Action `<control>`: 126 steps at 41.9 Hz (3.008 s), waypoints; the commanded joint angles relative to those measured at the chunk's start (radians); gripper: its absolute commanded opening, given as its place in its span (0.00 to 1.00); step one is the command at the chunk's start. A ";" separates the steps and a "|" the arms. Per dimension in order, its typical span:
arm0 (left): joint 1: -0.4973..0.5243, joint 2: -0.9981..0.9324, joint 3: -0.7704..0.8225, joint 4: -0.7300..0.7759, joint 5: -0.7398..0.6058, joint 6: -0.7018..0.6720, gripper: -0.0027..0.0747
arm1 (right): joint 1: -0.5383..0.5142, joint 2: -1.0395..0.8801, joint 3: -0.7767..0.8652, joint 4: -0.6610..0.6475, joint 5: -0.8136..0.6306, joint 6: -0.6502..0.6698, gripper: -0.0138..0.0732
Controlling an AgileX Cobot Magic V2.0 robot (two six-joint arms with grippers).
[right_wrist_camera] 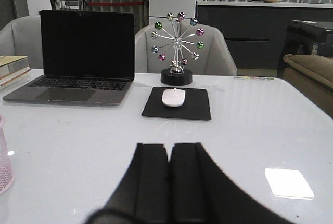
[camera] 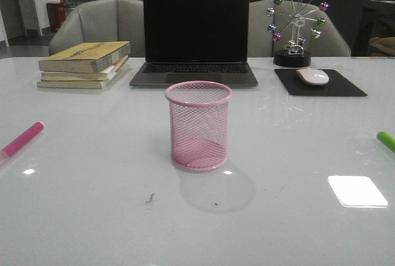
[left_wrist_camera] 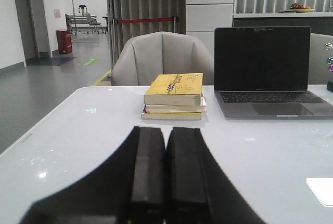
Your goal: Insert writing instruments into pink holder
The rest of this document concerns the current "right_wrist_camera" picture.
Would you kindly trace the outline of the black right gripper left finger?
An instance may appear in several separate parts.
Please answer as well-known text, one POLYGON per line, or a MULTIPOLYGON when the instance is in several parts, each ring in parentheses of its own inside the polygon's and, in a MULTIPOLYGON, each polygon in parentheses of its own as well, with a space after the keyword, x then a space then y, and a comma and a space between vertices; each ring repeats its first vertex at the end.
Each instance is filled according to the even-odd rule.
POLYGON ((122 180, 87 223, 168 223, 168 172, 164 145, 138 143, 122 180))

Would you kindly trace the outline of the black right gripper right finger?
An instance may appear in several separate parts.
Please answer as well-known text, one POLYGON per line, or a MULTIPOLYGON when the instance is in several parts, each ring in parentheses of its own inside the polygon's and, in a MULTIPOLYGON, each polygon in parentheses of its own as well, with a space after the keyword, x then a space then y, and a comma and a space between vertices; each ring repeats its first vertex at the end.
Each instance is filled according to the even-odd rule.
POLYGON ((237 186, 200 143, 171 153, 173 223, 288 223, 237 186))

